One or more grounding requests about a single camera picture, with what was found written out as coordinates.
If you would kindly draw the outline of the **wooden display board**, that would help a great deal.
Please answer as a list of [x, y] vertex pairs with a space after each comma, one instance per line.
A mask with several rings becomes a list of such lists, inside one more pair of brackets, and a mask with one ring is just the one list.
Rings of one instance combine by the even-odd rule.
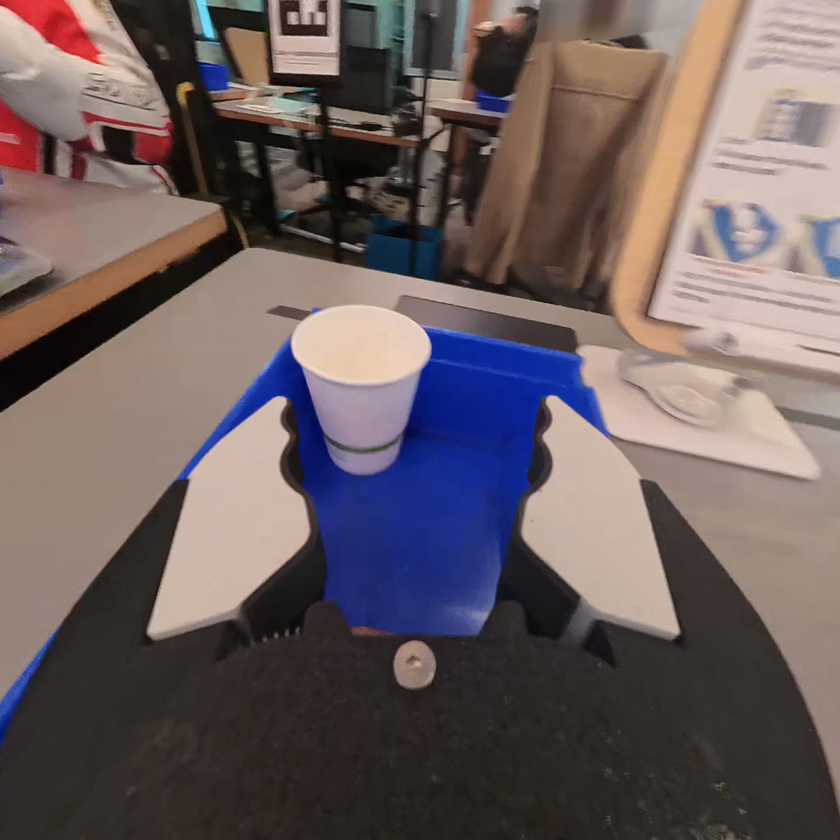
[[749, 3], [704, 2], [684, 41], [616, 264], [612, 308], [626, 333], [651, 351], [683, 359], [726, 358], [754, 369], [838, 381], [839, 318], [838, 341], [829, 342], [743, 323], [687, 327], [648, 315], [729, 50]]

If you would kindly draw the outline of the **blue plastic bin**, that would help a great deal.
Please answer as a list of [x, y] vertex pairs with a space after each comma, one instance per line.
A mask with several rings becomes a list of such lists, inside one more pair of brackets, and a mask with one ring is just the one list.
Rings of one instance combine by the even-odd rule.
[[[375, 476], [353, 476], [328, 453], [305, 376], [286, 341], [165, 493], [145, 514], [52, 638], [2, 699], [2, 744], [21, 732], [17, 718], [41, 716], [72, 728], [108, 709], [108, 688], [127, 684], [130, 662], [148, 659], [160, 674], [140, 677], [153, 697], [163, 662], [175, 670], [183, 649], [223, 653], [255, 639], [282, 636], [320, 595], [352, 625], [393, 632], [468, 636], [478, 633], [496, 593], [515, 511], [529, 488], [533, 429], [541, 401], [558, 397], [606, 432], [583, 378], [573, 330], [550, 328], [560, 348], [427, 329], [430, 361], [419, 379], [406, 438], [395, 463]], [[269, 547], [292, 539], [290, 554], [260, 596], [252, 617], [239, 604], [180, 628], [147, 631], [161, 604], [161, 578], [200, 466], [215, 450], [271, 432], [256, 451], [273, 468], [286, 501], [271, 501], [243, 478], [234, 500], [256, 525], [273, 528]]]

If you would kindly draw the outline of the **white document stand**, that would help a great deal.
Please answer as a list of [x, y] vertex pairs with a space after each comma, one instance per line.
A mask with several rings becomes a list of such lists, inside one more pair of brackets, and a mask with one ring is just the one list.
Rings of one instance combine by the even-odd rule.
[[614, 438], [800, 480], [821, 477], [769, 397], [735, 374], [593, 344], [578, 353]]

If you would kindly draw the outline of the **printed instruction sheet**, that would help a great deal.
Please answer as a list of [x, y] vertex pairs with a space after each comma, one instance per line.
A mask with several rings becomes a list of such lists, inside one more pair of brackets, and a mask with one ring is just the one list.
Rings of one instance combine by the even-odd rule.
[[750, 2], [648, 304], [838, 341], [839, 2]]

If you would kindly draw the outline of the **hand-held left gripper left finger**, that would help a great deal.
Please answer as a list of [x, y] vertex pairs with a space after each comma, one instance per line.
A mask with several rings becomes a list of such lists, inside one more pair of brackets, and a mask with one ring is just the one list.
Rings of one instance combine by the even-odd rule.
[[291, 400], [276, 396], [195, 465], [146, 628], [151, 641], [224, 624], [253, 640], [300, 631], [328, 569], [299, 444]]

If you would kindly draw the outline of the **blue floor box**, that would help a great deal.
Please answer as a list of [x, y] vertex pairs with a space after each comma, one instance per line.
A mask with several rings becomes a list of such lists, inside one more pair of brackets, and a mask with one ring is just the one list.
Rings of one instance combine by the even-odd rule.
[[375, 214], [365, 242], [364, 265], [389, 274], [438, 280], [444, 234], [437, 227], [412, 226]]

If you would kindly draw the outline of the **grey tray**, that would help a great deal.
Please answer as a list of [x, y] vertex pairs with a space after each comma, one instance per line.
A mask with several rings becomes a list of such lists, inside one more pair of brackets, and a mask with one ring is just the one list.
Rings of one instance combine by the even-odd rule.
[[1, 297], [47, 277], [53, 269], [47, 257], [1, 237]]

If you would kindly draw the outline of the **white marker poster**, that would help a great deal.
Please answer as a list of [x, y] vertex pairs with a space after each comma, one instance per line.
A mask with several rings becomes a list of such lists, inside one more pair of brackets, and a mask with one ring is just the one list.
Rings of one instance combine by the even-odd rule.
[[273, 77], [337, 80], [343, 65], [341, 1], [267, 1]]

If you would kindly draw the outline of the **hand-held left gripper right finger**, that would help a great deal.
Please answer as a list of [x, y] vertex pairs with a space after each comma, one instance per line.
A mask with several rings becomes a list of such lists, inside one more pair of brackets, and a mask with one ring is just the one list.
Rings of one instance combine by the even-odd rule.
[[530, 634], [573, 646], [598, 625], [681, 635], [640, 475], [556, 395], [535, 419], [499, 599], [520, 605]]

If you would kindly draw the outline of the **green-banded white paper cup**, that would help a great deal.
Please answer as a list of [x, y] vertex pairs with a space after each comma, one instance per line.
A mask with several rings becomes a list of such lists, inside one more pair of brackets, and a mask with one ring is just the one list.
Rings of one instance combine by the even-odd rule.
[[425, 329], [391, 309], [325, 308], [298, 324], [290, 350], [332, 462], [353, 476], [391, 468], [432, 355]]

